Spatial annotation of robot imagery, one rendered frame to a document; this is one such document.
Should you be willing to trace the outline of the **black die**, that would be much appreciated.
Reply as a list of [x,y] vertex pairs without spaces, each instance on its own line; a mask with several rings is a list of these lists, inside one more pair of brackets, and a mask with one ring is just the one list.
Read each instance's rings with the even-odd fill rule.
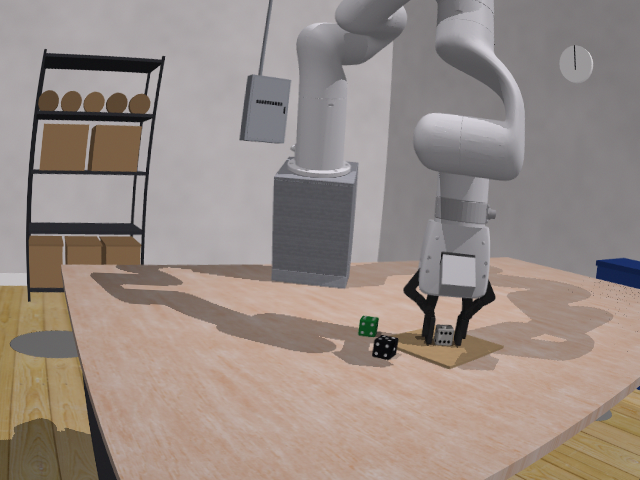
[[396,355],[398,338],[381,335],[374,340],[373,357],[389,360]]

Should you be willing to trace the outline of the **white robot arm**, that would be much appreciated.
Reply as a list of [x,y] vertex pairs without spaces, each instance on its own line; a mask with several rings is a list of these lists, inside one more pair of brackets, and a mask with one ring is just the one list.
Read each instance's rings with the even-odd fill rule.
[[[396,39],[406,26],[403,5],[409,1],[343,0],[335,12],[337,23],[315,23],[300,32],[297,136],[290,148],[294,158],[287,163],[290,172],[315,178],[350,172],[351,165],[343,160],[347,80],[342,65],[362,64]],[[494,54],[494,0],[436,1],[437,54],[496,92],[506,119],[427,114],[415,127],[414,150],[425,167],[438,172],[434,216],[485,224],[496,217],[487,204],[489,179],[512,180],[523,166],[523,98]],[[475,255],[441,252],[439,295],[471,298],[475,287]]]

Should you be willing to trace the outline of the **tan flat mat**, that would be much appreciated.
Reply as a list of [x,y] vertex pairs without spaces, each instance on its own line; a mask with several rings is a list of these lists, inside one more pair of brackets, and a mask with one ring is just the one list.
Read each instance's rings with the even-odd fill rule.
[[426,344],[425,337],[421,337],[422,329],[391,335],[399,339],[397,350],[447,369],[452,369],[481,358],[501,350],[504,347],[467,334],[466,338],[462,339],[461,346],[455,344],[454,336],[451,346],[436,345],[434,342],[436,325],[434,327],[432,344],[428,345]]

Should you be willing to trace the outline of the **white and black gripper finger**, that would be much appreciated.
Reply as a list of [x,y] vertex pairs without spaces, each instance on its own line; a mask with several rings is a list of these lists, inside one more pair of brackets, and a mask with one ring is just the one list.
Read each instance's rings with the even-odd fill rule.
[[462,339],[466,338],[468,323],[472,316],[477,313],[483,306],[495,300],[495,294],[488,279],[486,294],[473,301],[473,298],[462,298],[462,311],[457,317],[457,323],[454,334],[454,342],[457,346],[461,346]]
[[427,295],[427,298],[425,299],[420,293],[416,291],[416,288],[419,285],[419,272],[420,268],[411,278],[411,280],[406,284],[403,291],[405,295],[416,302],[416,304],[425,314],[422,337],[425,337],[426,344],[430,345],[432,343],[436,321],[434,310],[439,296]]

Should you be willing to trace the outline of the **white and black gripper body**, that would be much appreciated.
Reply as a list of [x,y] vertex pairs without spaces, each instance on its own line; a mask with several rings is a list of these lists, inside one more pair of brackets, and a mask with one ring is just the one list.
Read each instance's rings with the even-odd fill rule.
[[434,220],[428,220],[418,267],[418,269],[420,268],[418,286],[424,294],[442,296],[438,295],[438,291],[441,252],[443,251],[476,255],[476,287],[471,298],[484,296],[488,285],[490,265],[489,228],[485,224],[464,223],[436,217]]

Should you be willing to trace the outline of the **green die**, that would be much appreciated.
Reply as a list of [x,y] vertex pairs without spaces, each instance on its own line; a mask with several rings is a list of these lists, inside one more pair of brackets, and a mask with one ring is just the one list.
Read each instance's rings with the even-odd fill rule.
[[375,337],[378,329],[378,317],[362,316],[359,323],[359,336]]

